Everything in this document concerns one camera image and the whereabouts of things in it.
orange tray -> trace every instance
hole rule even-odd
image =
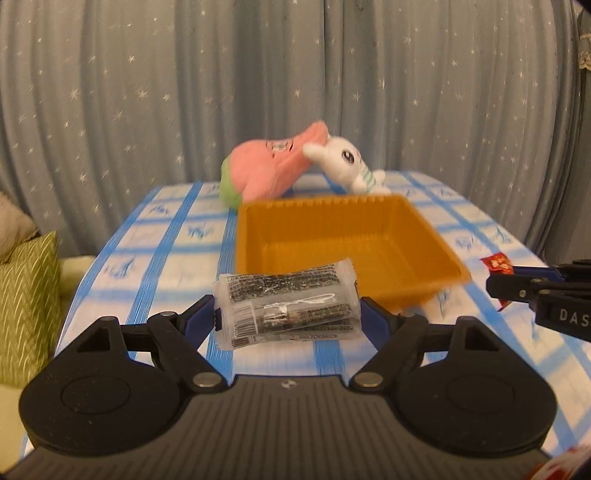
[[[391,312],[471,279],[439,234],[399,195],[293,198],[240,207],[240,274],[285,274],[347,257],[359,294]]]

silver screw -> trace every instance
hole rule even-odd
[[[374,372],[361,372],[353,377],[355,383],[363,388],[375,388],[379,387],[383,382],[384,378]]]
[[[215,372],[201,372],[193,377],[193,383],[202,388],[215,387],[219,385],[221,381],[222,377]]]

green patterned cushion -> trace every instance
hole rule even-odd
[[[61,326],[56,233],[0,264],[0,383],[23,387],[49,361]]]

table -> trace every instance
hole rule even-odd
[[[473,282],[448,288],[415,312],[431,322],[454,323],[460,315],[484,321],[552,385],[558,415],[544,444],[551,455],[591,442],[591,348],[536,326],[526,305],[499,303],[485,291],[488,271],[480,258],[498,251],[515,265],[544,264],[488,215],[445,184],[420,173],[387,173],[385,184],[406,196],[470,268]],[[153,190],[114,234],[84,277],[67,316],[58,351],[97,317],[140,323],[164,311],[182,312],[222,273],[233,272],[236,213],[218,198],[217,183]],[[286,196],[339,193],[321,174],[306,174]],[[235,374],[340,374],[348,380],[375,353],[363,338],[350,341],[264,343],[221,351],[215,338],[200,353],[228,381]],[[150,362],[148,353],[131,353]],[[428,354],[426,362],[441,354]]]

white plush toy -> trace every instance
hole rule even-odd
[[[359,150],[346,138],[329,137],[324,147],[306,143],[302,152],[308,160],[318,164],[328,178],[351,193],[390,194],[390,190],[382,185],[386,179],[386,172],[372,172],[363,161]]]

